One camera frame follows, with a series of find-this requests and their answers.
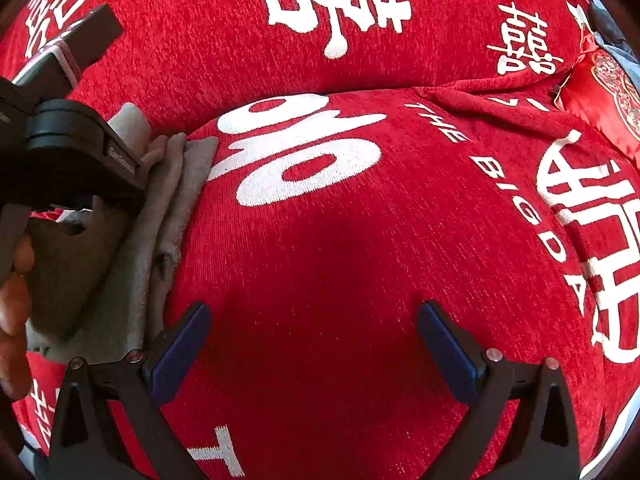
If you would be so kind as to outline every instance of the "light blue cloth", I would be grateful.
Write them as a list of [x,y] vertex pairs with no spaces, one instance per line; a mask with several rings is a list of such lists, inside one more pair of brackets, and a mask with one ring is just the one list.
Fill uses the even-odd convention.
[[596,30],[595,39],[598,46],[614,57],[636,89],[640,89],[640,63],[634,56],[631,46],[626,42],[622,31],[600,0],[593,0],[591,3],[589,18],[591,27]]

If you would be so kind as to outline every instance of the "silver rivet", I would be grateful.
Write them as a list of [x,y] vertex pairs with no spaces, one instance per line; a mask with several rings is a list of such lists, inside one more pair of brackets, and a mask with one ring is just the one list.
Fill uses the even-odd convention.
[[135,349],[127,354],[127,361],[130,363],[139,363],[142,361],[142,358],[145,356],[145,353],[142,350]]
[[486,351],[486,358],[489,361],[493,361],[494,363],[502,361],[502,352],[500,352],[497,348],[488,348]]
[[71,361],[69,361],[69,367],[72,370],[78,370],[78,368],[80,368],[83,364],[84,359],[82,359],[81,357],[74,357],[73,359],[71,359]]
[[560,367],[560,363],[555,357],[547,357],[545,359],[545,365],[551,370],[558,370],[558,368]]

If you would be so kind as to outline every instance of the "blue gripper pad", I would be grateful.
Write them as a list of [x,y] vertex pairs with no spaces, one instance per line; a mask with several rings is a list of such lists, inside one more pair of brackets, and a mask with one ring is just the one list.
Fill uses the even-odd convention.
[[156,406],[171,402],[180,388],[191,364],[195,361],[211,329],[209,307],[194,303],[177,325],[160,333],[154,340],[149,357],[155,355],[149,370],[147,385],[151,401]]
[[473,404],[479,396],[479,380],[484,369],[469,357],[452,333],[453,322],[443,320],[438,314],[442,308],[434,301],[427,301],[418,311],[418,333],[422,342],[436,361],[449,390],[458,402]]

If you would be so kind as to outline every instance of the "human hand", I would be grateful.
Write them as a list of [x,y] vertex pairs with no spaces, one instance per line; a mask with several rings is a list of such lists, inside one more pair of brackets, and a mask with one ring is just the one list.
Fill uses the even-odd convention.
[[25,329],[31,297],[24,275],[33,264],[31,239],[23,234],[15,248],[14,272],[0,288],[0,386],[12,400],[27,396],[31,389]]

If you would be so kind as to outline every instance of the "gray cloth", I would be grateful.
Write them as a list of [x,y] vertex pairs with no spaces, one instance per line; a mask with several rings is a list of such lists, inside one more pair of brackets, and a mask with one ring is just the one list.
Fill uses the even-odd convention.
[[[108,272],[102,280],[93,283],[88,280],[83,284],[85,289],[94,291],[82,302],[79,313],[63,316],[66,325],[59,322],[53,331],[44,320],[51,319],[56,313],[48,309],[48,305],[44,308],[39,305],[36,309],[34,304],[34,313],[28,322],[28,347],[31,350],[40,351],[47,359],[60,363],[77,355],[90,363],[108,362],[121,359],[133,348],[143,348],[148,327],[153,327],[152,332],[162,329],[162,310],[180,259],[180,242],[217,148],[215,138],[188,143],[185,140],[184,134],[171,137],[166,143],[166,156],[154,166],[151,162],[155,160],[149,160],[146,155],[148,160],[143,158],[146,167],[152,166],[145,205],[137,218],[130,219],[130,231],[115,254],[96,251],[94,259],[102,257],[107,261]],[[157,158],[158,150],[150,153],[147,155],[151,159]],[[84,233],[89,232],[93,233],[91,227]],[[95,232],[91,236],[103,237],[104,233]],[[73,254],[76,256],[79,262],[76,267],[79,268],[84,265],[84,254],[75,251],[74,247],[69,243],[65,253],[69,260]],[[35,251],[36,260],[42,261],[37,247]],[[43,270],[49,267],[48,262],[41,265]],[[76,286],[75,275],[71,269],[67,270],[68,273],[58,273],[63,279],[66,276],[66,285],[60,285],[60,290],[66,286],[69,291]],[[38,294],[46,296],[48,292],[43,290]],[[61,294],[58,302],[58,308],[63,312],[64,296]]]
[[613,56],[636,89],[640,89],[640,64],[622,31],[600,0],[593,0],[589,6],[589,19],[591,27],[596,30],[594,36],[597,45]]

